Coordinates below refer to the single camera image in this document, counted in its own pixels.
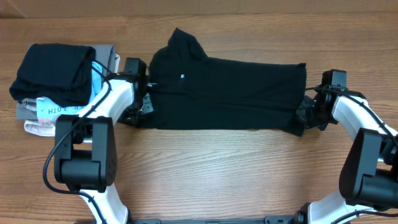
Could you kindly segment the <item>black t-shirt with logo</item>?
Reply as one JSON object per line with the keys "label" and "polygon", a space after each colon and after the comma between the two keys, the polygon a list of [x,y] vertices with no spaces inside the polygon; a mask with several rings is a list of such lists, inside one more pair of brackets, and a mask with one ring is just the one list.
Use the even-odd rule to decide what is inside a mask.
{"label": "black t-shirt with logo", "polygon": [[306,87],[305,63],[240,62],[207,56],[193,35],[175,29],[149,65],[153,110],[137,128],[278,129],[296,136]]}

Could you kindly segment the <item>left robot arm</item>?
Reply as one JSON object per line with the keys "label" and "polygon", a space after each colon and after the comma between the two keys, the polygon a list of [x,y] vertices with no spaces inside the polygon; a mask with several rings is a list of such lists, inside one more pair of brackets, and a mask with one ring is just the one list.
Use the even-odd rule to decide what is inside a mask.
{"label": "left robot arm", "polygon": [[145,73],[119,72],[104,78],[101,91],[76,115],[56,121],[54,176],[65,194],[80,196],[95,223],[132,223],[116,190],[118,168],[114,125],[125,114],[136,121],[144,106]]}

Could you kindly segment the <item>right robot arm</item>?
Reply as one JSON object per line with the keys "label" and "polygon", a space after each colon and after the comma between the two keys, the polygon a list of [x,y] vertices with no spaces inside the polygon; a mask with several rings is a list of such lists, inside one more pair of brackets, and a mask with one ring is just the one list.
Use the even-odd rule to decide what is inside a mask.
{"label": "right robot arm", "polygon": [[349,223],[361,215],[397,217],[397,131],[370,108],[359,92],[316,87],[301,117],[311,128],[341,124],[353,144],[340,172],[339,187],[306,203],[290,223]]}

